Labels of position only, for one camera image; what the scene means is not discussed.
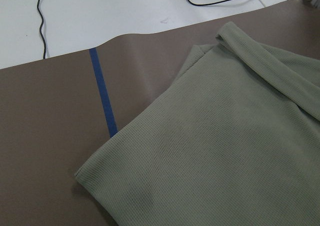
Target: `textured fabric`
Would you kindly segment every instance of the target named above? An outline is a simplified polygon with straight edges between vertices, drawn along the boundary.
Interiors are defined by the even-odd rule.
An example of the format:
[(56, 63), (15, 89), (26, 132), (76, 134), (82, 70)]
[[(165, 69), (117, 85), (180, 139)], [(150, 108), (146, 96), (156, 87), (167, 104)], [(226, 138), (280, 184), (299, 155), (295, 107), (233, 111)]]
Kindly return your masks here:
[(122, 225), (320, 225), (320, 61), (233, 23), (79, 169)]

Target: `blue tape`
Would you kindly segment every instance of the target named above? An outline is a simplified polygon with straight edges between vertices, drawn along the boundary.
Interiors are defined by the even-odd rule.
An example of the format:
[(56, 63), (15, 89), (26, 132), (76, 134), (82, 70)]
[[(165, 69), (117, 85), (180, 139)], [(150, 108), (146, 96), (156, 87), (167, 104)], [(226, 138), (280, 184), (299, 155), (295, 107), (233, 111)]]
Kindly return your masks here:
[(91, 61), (92, 61), (92, 66), (93, 66), (93, 70), (94, 70), (96, 83), (98, 85), (98, 89), (99, 89), (99, 93), (100, 93), (100, 97), (101, 97), (101, 102), (102, 102), (102, 106), (103, 106), (106, 124), (109, 129), (109, 135), (110, 135), (110, 137), (113, 137), (118, 132), (118, 130), (117, 130), (115, 117), (112, 112), (111, 103), (110, 103), (110, 99), (108, 96), (108, 91), (107, 91), (107, 87), (105, 84), (104, 76), (102, 74), (97, 50), (95, 48), (91, 48), (91, 49), (89, 49), (89, 52), (90, 52), (90, 56), (91, 56)]

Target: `folded green cloth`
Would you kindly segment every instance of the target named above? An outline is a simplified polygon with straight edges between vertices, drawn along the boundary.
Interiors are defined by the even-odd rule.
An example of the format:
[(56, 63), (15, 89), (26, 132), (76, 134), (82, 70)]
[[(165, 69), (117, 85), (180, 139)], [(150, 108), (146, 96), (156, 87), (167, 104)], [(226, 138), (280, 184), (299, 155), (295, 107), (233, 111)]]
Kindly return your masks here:
[(122, 225), (320, 225), (320, 61), (233, 23), (79, 169)]

